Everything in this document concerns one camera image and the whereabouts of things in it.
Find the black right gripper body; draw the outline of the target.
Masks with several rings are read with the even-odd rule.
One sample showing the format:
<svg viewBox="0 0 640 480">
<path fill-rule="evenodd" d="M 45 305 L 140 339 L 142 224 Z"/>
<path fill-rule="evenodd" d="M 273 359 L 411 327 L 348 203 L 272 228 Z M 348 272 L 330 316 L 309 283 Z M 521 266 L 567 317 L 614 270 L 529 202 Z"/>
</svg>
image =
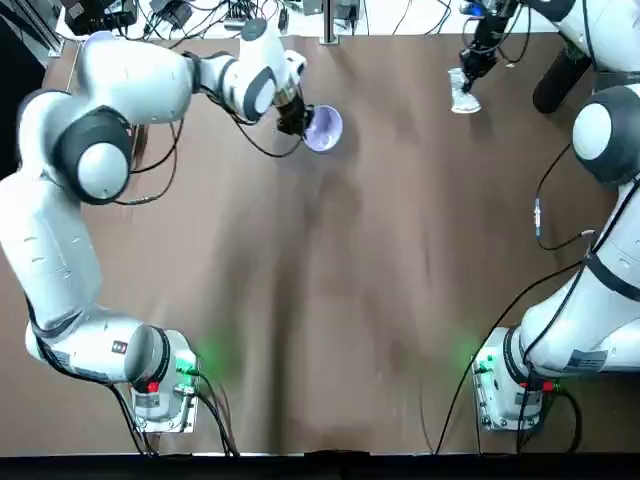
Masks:
<svg viewBox="0 0 640 480">
<path fill-rule="evenodd" d="M 494 51 L 503 41 L 509 20 L 518 2 L 514 0 L 473 1 L 473 14 L 479 18 L 472 40 L 472 50 L 477 53 Z"/>
</svg>

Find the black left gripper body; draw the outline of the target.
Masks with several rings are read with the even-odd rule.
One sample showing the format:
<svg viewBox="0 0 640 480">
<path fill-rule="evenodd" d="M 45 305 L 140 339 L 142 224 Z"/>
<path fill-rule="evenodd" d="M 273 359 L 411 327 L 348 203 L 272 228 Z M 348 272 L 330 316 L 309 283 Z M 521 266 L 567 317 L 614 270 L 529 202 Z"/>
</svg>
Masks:
<svg viewBox="0 0 640 480">
<path fill-rule="evenodd" d="M 277 107 L 279 118 L 277 120 L 277 129 L 284 134 L 293 134 L 296 126 L 304 126 L 304 108 L 306 103 L 303 96 L 297 92 L 295 97 L 287 104 Z"/>
</svg>

